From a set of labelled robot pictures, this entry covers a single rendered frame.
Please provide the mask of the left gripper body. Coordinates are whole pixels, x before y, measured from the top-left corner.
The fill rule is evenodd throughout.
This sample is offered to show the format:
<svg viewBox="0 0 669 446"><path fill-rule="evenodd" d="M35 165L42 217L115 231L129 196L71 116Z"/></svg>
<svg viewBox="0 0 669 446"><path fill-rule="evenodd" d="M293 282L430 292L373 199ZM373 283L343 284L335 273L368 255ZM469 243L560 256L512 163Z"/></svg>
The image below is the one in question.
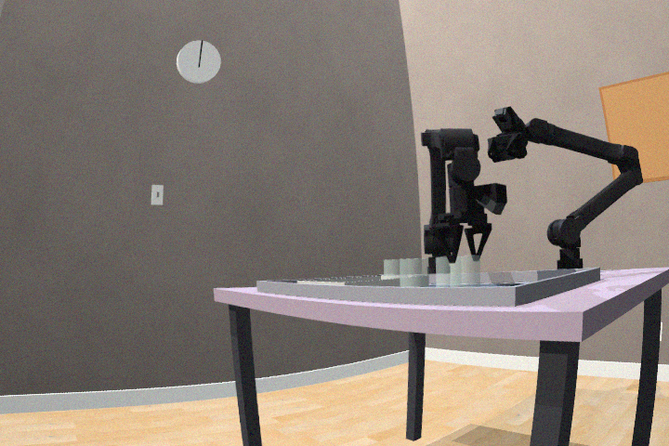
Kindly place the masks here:
<svg viewBox="0 0 669 446"><path fill-rule="evenodd" d="M515 134L515 133L513 133L513 134ZM508 155L507 152L506 152L507 145L508 145L508 143L509 143L513 134L507 134L507 135L502 135L502 136L499 136L499 137L493 137L494 141L495 141L495 144L496 144L497 151L498 151L498 155L499 155L499 158L500 158L500 162L516 159L515 157ZM525 156L526 156L528 153L527 153L527 150L526 150L526 146L525 146L525 142L524 142L524 138L522 136L522 133L516 133L516 134L520 135L523 150L524 150L524 153L525 153ZM511 151L516 152L514 145L512 146Z"/></svg>

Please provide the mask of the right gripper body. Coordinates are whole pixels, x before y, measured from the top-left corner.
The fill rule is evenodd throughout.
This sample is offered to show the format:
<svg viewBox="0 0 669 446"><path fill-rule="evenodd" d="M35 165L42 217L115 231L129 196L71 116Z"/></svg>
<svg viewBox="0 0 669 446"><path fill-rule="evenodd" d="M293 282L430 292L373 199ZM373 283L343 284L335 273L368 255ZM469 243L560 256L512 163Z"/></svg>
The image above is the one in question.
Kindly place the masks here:
<svg viewBox="0 0 669 446"><path fill-rule="evenodd" d="M469 185L452 186L451 188L449 188L450 213L438 214L439 224L433 224L433 227L460 225L460 223L467 223L467 225L472 226L472 228L475 228L477 226L480 227L491 226L492 223L487 223L487 214L462 212L462 211L454 212L453 189L460 187L469 187Z"/></svg>

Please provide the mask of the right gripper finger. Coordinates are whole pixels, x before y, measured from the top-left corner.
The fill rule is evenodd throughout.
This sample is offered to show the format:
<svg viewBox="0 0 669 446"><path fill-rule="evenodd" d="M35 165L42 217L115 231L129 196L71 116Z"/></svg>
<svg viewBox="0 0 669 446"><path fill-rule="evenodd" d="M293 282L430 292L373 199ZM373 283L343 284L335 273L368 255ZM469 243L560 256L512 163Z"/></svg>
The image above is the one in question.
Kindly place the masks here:
<svg viewBox="0 0 669 446"><path fill-rule="evenodd" d="M468 246L469 246L469 249L470 249L470 253L471 253L472 256L475 256L475 255L480 255L481 256L484 245L487 242L491 231L492 231L492 226L484 226L484 227L475 227L475 228L465 229L466 239L467 239ZM481 237L481 240L480 240L478 252L476 253L475 244L474 244L474 234L479 234L479 233L482 233L482 237Z"/></svg>
<svg viewBox="0 0 669 446"><path fill-rule="evenodd" d="M462 233L463 233L464 225L453 225L453 226L441 226L441 227L433 227L433 231L435 232L448 260L449 263L455 263L457 255L458 255L458 250L462 238ZM449 246L447 244L445 234L447 233L453 233L453 253L451 254L451 251L449 249Z"/></svg>

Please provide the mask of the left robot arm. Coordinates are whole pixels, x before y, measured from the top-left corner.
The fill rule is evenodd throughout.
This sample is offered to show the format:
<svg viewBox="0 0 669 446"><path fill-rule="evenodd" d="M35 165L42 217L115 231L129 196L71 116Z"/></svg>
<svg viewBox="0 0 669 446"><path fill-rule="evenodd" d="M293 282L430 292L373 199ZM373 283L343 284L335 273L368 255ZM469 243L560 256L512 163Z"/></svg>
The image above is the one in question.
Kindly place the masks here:
<svg viewBox="0 0 669 446"><path fill-rule="evenodd" d="M560 260L557 261L557 269L582 269L580 248L576 248L581 247L581 231L630 189L643 183L637 149L591 138L538 118L533 118L524 124L511 106L494 111L492 119L502 132L496 135L497 137L521 132L525 146L528 145L528 141L557 146L594 156L618 166L621 174L607 187L565 219L554 220L547 228L548 241L565 248L559 249Z"/></svg>

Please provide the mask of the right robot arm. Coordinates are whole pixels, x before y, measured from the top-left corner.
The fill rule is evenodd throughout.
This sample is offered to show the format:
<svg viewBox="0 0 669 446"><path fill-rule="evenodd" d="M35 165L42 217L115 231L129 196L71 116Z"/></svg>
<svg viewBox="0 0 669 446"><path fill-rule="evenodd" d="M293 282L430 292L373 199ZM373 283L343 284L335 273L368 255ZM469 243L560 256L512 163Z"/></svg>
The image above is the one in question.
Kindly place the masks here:
<svg viewBox="0 0 669 446"><path fill-rule="evenodd" d="M429 129L421 133L421 141L422 146L427 146L429 150L431 171L431 218L429 225L424 225L425 254L446 256L437 236L433 234L433 224L439 224L438 214L446 213L445 161L452 161L447 164L449 188L469 185L453 189L454 212L484 214L484 208L487 208L501 215L507 203L506 185L492 183L474 186L474 180L480 173L479 137L473 134L471 128Z"/></svg>

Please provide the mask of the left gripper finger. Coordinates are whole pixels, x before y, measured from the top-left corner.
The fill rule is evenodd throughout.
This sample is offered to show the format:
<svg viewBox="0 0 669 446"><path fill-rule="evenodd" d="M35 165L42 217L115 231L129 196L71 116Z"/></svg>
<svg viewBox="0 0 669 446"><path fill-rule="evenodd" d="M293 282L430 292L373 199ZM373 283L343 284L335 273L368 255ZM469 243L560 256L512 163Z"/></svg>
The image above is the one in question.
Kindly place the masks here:
<svg viewBox="0 0 669 446"><path fill-rule="evenodd" d="M493 160L494 163L500 162L498 151L495 145L494 138L488 138L488 156ZM496 157L495 157L496 156Z"/></svg>
<svg viewBox="0 0 669 446"><path fill-rule="evenodd" d="M513 145L515 147L516 152L511 151L511 148L512 148ZM508 143L508 146L506 148L506 151L507 151L508 155L513 156L515 158L518 158L518 159L525 158L525 153L524 153L524 150L523 150L523 146L522 146L522 142L521 142L521 138L520 138L519 134L513 134L512 135L512 137L511 137L511 139Z"/></svg>

